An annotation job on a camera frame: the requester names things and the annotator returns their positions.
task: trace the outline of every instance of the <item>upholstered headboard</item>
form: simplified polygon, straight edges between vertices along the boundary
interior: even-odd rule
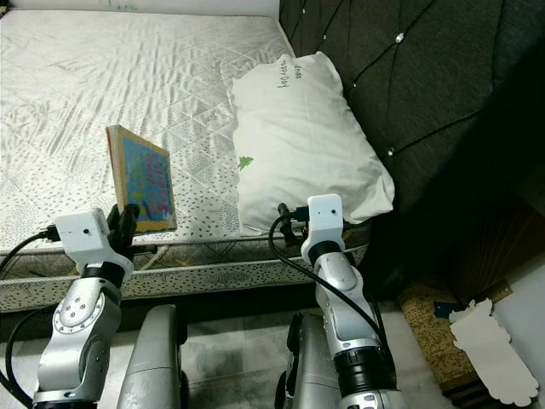
[[[377,285],[433,261],[539,161],[543,0],[284,0],[280,21],[298,55],[331,58],[396,183],[364,262]]]

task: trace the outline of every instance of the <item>white pillow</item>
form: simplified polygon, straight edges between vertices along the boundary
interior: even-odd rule
[[[344,219],[360,223],[392,209],[393,181],[342,96],[323,53],[257,66],[234,81],[238,128],[238,217],[242,234],[264,234],[277,206],[338,193]]]

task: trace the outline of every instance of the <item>colorful book cover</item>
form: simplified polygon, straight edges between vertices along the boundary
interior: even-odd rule
[[[137,233],[176,229],[169,153],[121,125],[106,128],[119,211],[139,205]]]

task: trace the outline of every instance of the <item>wall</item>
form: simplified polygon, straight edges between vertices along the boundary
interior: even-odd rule
[[[539,382],[539,402],[545,408],[545,257],[508,282],[513,294],[494,306],[494,315]]]
[[[21,9],[79,9],[165,14],[266,15],[278,19],[279,0],[12,0]]]

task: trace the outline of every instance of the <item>floor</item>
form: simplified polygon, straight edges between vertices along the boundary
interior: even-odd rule
[[[381,309],[396,361],[398,387],[409,408],[452,409],[399,307],[386,303]],[[252,315],[189,325],[188,340],[182,346],[182,367],[189,380],[190,407],[273,408],[277,381],[287,363],[285,340],[292,314]],[[115,407],[136,336],[136,331],[116,335],[100,409]],[[26,391],[35,387],[37,364],[46,342],[26,341],[14,347],[15,375]],[[1,344],[3,372],[4,350]],[[4,389],[0,389],[0,401],[3,409],[22,407]]]

